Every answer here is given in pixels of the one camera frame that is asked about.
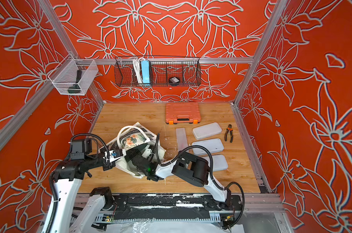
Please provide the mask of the white canvas tote bag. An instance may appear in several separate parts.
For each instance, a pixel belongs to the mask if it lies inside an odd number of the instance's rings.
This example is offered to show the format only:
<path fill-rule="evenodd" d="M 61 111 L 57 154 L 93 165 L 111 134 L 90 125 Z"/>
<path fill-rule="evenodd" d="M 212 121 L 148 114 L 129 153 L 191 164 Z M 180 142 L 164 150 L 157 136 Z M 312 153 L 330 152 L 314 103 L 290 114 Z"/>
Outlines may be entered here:
<path fill-rule="evenodd" d="M 135 178 L 143 178 L 145 175 L 142 172 L 137 171 L 136 167 L 132 164 L 132 159 L 136 155 L 143 154 L 146 148 L 153 150 L 151 162 L 157 163 L 157 157 L 160 161 L 164 161 L 164 155 L 166 150 L 157 142 L 156 135 L 144 127 L 139 122 L 136 122 L 132 126 L 123 127 L 118 135 L 107 143 L 109 150 L 124 149 L 126 156 L 116 161 L 116 168 L 130 174 Z"/>

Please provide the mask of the translucent plastic pencil box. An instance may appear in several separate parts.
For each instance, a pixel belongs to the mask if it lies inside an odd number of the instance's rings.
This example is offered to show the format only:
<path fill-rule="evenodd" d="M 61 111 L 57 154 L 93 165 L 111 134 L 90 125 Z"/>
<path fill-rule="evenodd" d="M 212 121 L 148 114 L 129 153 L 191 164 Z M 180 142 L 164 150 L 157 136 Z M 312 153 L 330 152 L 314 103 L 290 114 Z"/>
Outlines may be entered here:
<path fill-rule="evenodd" d="M 178 151 L 182 151 L 189 146 L 185 128 L 176 128 L 176 141 Z"/>

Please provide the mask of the grey pencil case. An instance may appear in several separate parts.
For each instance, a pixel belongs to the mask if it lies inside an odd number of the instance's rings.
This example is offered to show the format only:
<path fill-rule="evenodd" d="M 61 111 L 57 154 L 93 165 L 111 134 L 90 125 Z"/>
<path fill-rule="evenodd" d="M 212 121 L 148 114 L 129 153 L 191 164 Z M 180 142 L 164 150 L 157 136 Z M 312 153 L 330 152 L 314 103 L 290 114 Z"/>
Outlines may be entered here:
<path fill-rule="evenodd" d="M 217 122 L 209 123 L 192 129 L 192 133 L 197 140 L 218 135 L 221 132 L 222 129 Z"/>
<path fill-rule="evenodd" d="M 196 141 L 196 142 L 193 142 L 192 145 L 202 146 L 206 148 L 211 154 L 222 152 L 224 150 L 223 143 L 219 138 Z M 193 148 L 192 150 L 193 150 L 193 154 L 198 156 L 207 154 L 204 150 L 199 148 Z"/>
<path fill-rule="evenodd" d="M 223 171 L 228 169 L 228 163 L 224 155 L 222 154 L 213 155 L 212 160 L 213 160 L 213 169 L 212 169 L 213 172 Z"/>

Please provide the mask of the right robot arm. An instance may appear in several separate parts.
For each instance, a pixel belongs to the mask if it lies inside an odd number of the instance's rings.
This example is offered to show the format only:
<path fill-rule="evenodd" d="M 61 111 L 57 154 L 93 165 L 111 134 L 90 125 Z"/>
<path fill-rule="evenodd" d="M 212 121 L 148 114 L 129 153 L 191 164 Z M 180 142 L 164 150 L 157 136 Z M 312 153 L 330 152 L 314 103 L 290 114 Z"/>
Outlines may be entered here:
<path fill-rule="evenodd" d="M 153 156 L 143 157 L 143 151 L 147 146 L 143 143 L 135 146 L 127 152 L 126 161 L 132 162 L 138 172 L 143 173 L 148 180 L 155 182 L 164 180 L 165 178 L 174 175 L 187 183 L 202 187 L 207 190 L 214 200 L 214 204 L 218 208 L 226 207 L 236 211 L 235 206 L 231 201 L 230 186 L 236 185 L 241 192 L 240 212 L 238 215 L 231 215 L 220 224 L 224 230 L 231 230 L 243 216 L 245 208 L 245 196 L 241 185 L 238 182 L 230 182 L 227 186 L 223 186 L 213 175 L 213 157 L 211 152 L 204 146 L 191 145 L 183 150 L 180 150 L 172 160 L 162 163 L 158 154 L 159 135 L 156 136 L 153 154 L 156 161 L 153 161 Z"/>

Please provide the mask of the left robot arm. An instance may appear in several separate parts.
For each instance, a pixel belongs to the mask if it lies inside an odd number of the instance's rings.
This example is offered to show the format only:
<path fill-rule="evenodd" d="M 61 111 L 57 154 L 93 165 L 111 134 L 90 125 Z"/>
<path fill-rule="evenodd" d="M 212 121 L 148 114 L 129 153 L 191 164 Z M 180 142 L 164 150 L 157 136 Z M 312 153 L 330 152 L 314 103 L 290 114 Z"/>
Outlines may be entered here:
<path fill-rule="evenodd" d="M 107 225 L 95 223 L 101 210 L 113 208 L 114 199 L 109 187 L 95 188 L 75 221 L 74 204 L 84 176 L 89 170 L 102 167 L 110 170 L 115 162 L 126 155 L 118 146 L 109 150 L 103 139 L 95 134 L 82 133 L 72 136 L 70 149 L 49 176 L 52 191 L 51 204 L 42 227 L 43 233 L 105 233 Z"/>

